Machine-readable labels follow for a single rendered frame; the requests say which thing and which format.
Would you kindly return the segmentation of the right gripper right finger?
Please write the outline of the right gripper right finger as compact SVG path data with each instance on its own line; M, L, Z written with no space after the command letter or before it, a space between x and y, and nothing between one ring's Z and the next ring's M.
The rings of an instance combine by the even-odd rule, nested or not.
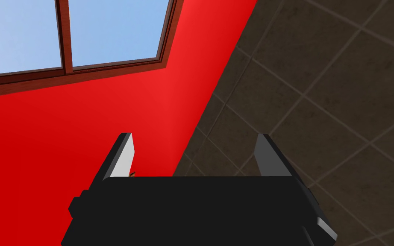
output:
M254 156L261 176L273 189L305 187L299 174L269 135L257 136Z

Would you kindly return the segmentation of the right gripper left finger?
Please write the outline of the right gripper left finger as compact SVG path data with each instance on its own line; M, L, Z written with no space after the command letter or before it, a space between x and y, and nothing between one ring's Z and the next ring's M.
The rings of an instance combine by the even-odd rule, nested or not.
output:
M121 133L114 142L90 187L94 187L109 177L130 176L131 165L135 154L131 133Z

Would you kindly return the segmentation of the brown framed window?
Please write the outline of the brown framed window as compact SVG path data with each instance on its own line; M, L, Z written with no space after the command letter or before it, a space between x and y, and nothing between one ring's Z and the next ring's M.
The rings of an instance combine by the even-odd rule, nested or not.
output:
M0 96L166 67L184 0L0 0Z

